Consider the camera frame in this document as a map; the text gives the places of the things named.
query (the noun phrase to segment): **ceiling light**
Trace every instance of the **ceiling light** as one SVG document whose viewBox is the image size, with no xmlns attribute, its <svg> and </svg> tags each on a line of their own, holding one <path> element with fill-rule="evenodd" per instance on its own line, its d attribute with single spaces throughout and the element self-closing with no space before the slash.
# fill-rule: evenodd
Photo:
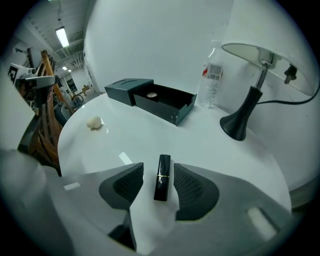
<svg viewBox="0 0 320 256">
<path fill-rule="evenodd" d="M 66 31 L 65 31 L 65 27 L 59 27 L 55 30 L 56 36 L 58 37 L 62 47 L 67 47 L 69 46 L 69 42 L 67 39 L 67 35 L 66 35 Z"/>
</svg>

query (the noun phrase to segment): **lamp shade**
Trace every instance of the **lamp shade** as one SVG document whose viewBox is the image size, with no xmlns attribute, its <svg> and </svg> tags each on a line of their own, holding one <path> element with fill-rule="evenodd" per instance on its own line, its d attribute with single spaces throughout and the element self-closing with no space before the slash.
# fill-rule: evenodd
<svg viewBox="0 0 320 256">
<path fill-rule="evenodd" d="M 319 65 L 314 53 L 295 21 L 274 0 L 235 0 L 221 47 L 258 66 L 259 50 L 267 50 L 278 59 L 269 72 L 285 80 L 284 72 L 293 65 L 296 80 L 289 84 L 310 96 L 317 90 Z"/>
</svg>

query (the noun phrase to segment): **open box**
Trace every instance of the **open box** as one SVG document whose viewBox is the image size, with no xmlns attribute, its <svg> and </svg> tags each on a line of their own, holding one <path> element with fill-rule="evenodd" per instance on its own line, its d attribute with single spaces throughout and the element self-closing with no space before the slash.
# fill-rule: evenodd
<svg viewBox="0 0 320 256">
<path fill-rule="evenodd" d="M 136 105 L 176 126 L 194 107 L 197 95 L 154 84 L 151 79 L 126 78 L 105 87 L 108 96 Z"/>
</svg>

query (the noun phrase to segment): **bottle label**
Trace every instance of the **bottle label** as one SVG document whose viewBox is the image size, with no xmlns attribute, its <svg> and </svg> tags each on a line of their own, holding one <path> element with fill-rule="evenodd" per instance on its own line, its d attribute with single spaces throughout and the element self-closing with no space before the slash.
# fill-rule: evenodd
<svg viewBox="0 0 320 256">
<path fill-rule="evenodd" d="M 208 65 L 205 66 L 202 76 L 204 78 L 211 79 L 211 80 L 220 80 L 222 76 L 222 72 L 223 72 L 222 66 L 209 63 Z"/>
</svg>

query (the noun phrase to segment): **desk lamp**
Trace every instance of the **desk lamp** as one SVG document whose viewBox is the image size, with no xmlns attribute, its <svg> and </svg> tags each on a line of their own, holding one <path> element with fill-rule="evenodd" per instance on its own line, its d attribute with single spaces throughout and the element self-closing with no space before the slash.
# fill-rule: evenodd
<svg viewBox="0 0 320 256">
<path fill-rule="evenodd" d="M 297 24 L 274 0 L 235 0 L 221 47 L 261 68 L 256 85 L 250 87 L 242 106 L 220 120 L 222 129 L 234 140 L 246 138 L 247 122 L 256 104 L 300 105 L 312 100 L 319 91 L 317 60 Z M 300 102 L 270 100 L 258 103 L 268 71 L 284 80 L 286 85 L 313 96 Z"/>
</svg>

